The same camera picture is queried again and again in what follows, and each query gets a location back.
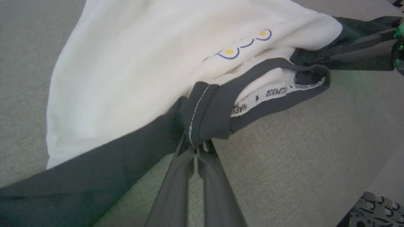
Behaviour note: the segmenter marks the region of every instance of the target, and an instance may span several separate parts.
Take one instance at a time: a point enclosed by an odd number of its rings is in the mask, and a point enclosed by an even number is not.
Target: gray textured fabric
[[[356,19],[402,16],[384,0],[297,2]],[[83,4],[0,1],[0,187],[45,167],[49,79]],[[403,86],[397,72],[334,71],[331,88],[320,96],[264,117],[227,141],[215,140],[249,225],[335,226],[392,153],[404,149]],[[170,161],[164,158],[95,226],[143,223]],[[189,190],[190,226],[202,226],[199,177]]]

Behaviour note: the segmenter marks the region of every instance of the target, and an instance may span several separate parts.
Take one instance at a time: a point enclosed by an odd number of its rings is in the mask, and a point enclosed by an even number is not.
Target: blue curved line
[[[271,30],[269,30],[269,29],[265,29],[265,30],[269,31],[269,37],[268,37],[268,38],[266,38],[266,39],[260,39],[260,38],[256,38],[256,39],[258,39],[258,40],[262,40],[262,41],[267,41],[268,39],[270,39],[270,38],[271,38],[271,36],[272,36],[272,32],[271,32]]]
[[[251,45],[253,44],[253,42],[254,42],[254,39],[252,39],[252,41],[251,41],[249,44],[247,44],[247,45],[245,45],[245,46],[241,46],[240,48],[246,48],[246,47],[248,47],[248,46],[251,46]]]
[[[221,56],[222,58],[229,59],[229,60],[235,59],[239,54],[240,54],[240,49],[239,48],[237,48],[237,54],[234,57],[225,57],[225,56],[217,53],[217,55]]]

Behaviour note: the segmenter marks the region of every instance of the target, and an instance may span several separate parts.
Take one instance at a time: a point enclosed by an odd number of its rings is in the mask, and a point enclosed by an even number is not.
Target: white fabric
[[[87,0],[52,75],[47,168],[145,126],[197,81],[224,83],[266,57],[289,59],[294,48],[319,49],[341,32],[328,15],[261,1]],[[272,70],[238,101],[281,76]]]

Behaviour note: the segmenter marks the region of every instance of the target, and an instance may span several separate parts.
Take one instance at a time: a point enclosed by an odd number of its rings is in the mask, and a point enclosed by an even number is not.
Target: raglan shirt
[[[329,70],[302,62],[397,20],[237,3],[87,1],[52,75],[49,169],[0,189],[0,221],[91,226],[183,134],[193,146],[226,139],[319,95]]]

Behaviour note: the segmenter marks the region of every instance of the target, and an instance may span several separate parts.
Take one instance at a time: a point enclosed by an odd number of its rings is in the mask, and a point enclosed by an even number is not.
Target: seam
[[[195,118],[195,114],[196,114],[196,109],[198,108],[199,103],[201,102],[201,100],[202,100],[203,96],[205,95],[205,92],[208,90],[209,86],[210,86],[210,85],[208,85],[208,86],[205,88],[205,90],[203,91],[201,97],[199,98],[198,102],[196,103],[196,106],[195,106],[195,109],[194,109],[194,114],[192,115],[191,123],[189,124],[189,132],[188,132],[188,134],[189,134],[189,142],[191,143],[191,145],[192,145],[193,147],[194,147],[194,144],[192,143],[192,140],[191,140],[192,123],[194,122],[194,118]]]

